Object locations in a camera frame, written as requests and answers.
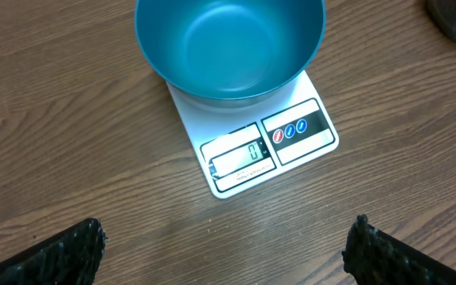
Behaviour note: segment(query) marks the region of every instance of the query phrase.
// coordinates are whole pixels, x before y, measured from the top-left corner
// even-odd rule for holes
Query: white kitchen scale
[[[212,194],[226,199],[333,151],[339,135],[303,71],[244,108],[201,104],[168,84]]]

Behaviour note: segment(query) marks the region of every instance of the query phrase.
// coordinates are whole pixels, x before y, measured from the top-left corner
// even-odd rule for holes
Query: red button
[[[281,129],[277,129],[274,131],[274,135],[272,136],[272,139],[274,140],[274,143],[281,143],[284,138],[284,131]]]

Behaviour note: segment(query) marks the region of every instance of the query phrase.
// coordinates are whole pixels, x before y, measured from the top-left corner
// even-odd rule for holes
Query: brown wooden surface
[[[456,44],[419,1],[328,0],[308,68],[331,154],[232,199],[208,190],[135,1],[0,0],[0,260],[86,217],[97,284],[354,283],[358,214],[456,269]]]

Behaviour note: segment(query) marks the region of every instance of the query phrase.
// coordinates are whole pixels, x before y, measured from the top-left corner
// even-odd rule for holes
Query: teal bowl
[[[149,64],[197,97],[237,100],[307,68],[326,26],[323,0],[139,0],[136,35]]]

